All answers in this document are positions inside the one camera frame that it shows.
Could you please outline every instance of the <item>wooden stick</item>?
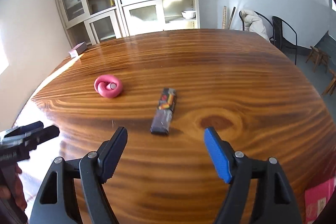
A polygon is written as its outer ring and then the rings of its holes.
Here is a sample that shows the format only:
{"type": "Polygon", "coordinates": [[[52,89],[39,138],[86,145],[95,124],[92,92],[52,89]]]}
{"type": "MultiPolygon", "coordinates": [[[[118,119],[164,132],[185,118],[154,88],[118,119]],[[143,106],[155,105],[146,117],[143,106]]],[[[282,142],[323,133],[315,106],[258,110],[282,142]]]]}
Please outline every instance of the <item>wooden stick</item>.
{"type": "Polygon", "coordinates": [[[224,8],[223,8],[222,29],[226,29],[226,6],[224,6],[224,8]]]}
{"type": "Polygon", "coordinates": [[[235,10],[236,10],[236,7],[233,7],[233,11],[232,11],[232,14],[231,14],[231,18],[230,18],[230,22],[229,22],[229,27],[228,27],[229,30],[230,30],[230,27],[231,27],[233,16],[235,14],[235,10]]]}

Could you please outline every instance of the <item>white jacket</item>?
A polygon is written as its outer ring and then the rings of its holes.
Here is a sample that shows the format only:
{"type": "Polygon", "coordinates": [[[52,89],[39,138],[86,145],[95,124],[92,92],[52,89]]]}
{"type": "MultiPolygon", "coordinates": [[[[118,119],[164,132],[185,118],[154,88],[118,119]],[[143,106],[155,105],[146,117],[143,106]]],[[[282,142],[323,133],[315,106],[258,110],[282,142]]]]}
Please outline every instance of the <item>white jacket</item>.
{"type": "Polygon", "coordinates": [[[252,10],[241,10],[241,17],[244,20],[245,31],[255,32],[269,42],[263,21],[256,12],[252,10]]]}

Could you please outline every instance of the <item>wood grain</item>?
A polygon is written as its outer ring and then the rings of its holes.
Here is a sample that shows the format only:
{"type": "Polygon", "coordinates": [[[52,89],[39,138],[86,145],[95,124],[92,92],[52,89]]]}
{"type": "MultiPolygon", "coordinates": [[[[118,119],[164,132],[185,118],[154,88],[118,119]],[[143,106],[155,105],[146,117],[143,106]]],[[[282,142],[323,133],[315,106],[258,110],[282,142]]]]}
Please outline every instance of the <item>wood grain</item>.
{"type": "MultiPolygon", "coordinates": [[[[20,163],[32,178],[24,180],[30,197],[55,157],[83,157],[118,126],[127,128],[127,146],[104,185],[121,224],[213,222],[228,187],[204,146],[208,126],[249,157],[276,157],[302,217],[304,189],[336,142],[332,118],[304,75],[272,44],[243,31],[167,31],[93,46],[28,102],[18,124],[39,119],[61,134],[20,163]],[[119,97],[95,92],[102,74],[122,80],[119,97]],[[164,87],[178,95],[167,137],[149,131],[164,87]]],[[[253,199],[252,190],[242,223],[253,199]]]]}

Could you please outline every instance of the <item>cardboard box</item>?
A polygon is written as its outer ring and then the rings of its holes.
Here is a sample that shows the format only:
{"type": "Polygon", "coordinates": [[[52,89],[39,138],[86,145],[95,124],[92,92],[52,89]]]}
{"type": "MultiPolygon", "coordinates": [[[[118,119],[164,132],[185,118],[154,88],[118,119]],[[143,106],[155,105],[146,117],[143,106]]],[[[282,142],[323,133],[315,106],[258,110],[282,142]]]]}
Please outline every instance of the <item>cardboard box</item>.
{"type": "Polygon", "coordinates": [[[87,44],[85,42],[80,43],[76,45],[71,51],[69,51],[69,54],[71,58],[79,56],[81,53],[83,53],[87,49],[87,44]]]}

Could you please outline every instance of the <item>black chair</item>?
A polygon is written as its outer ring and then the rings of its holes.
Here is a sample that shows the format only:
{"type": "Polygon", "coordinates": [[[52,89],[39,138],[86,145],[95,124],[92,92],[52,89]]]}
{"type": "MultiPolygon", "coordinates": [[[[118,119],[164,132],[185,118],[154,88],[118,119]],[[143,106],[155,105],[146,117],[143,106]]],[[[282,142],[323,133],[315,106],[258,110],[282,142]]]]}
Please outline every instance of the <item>black chair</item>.
{"type": "MultiPolygon", "coordinates": [[[[257,15],[259,15],[259,16],[261,16],[261,17],[263,17],[264,19],[266,19],[267,21],[268,21],[268,23],[272,26],[272,31],[273,31],[273,36],[272,37],[270,37],[270,41],[271,40],[273,40],[273,45],[274,45],[274,26],[273,26],[273,24],[272,24],[272,22],[270,22],[270,20],[267,18],[267,17],[265,17],[265,16],[263,16],[262,14],[260,14],[260,13],[258,13],[258,12],[256,12],[256,11],[254,11],[257,15]]],[[[242,12],[240,11],[239,12],[239,17],[240,17],[240,19],[241,19],[241,22],[242,22],[242,24],[243,24],[243,31],[245,31],[245,23],[244,23],[244,20],[243,20],[243,17],[242,17],[242,12]]]]}
{"type": "Polygon", "coordinates": [[[273,26],[274,26],[274,45],[282,51],[283,47],[295,50],[295,65],[296,65],[296,59],[297,59],[297,33],[296,31],[283,19],[280,17],[272,17],[273,20],[273,26]],[[283,36],[283,29],[282,29],[282,23],[286,23],[288,27],[290,27],[293,32],[295,33],[295,45],[292,42],[289,42],[287,39],[283,36]]]}

